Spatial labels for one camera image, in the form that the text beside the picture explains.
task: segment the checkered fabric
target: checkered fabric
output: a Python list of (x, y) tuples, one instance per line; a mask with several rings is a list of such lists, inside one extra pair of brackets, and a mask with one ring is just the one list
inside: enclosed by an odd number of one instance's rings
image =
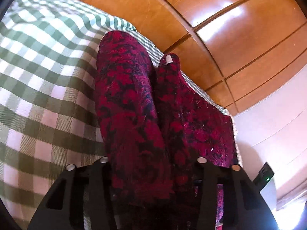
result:
[(92, 96), (111, 30), (134, 36), (158, 66), (162, 52), (133, 25), (78, 0), (14, 0), (0, 23), (0, 197), (23, 229), (67, 164), (104, 154)]

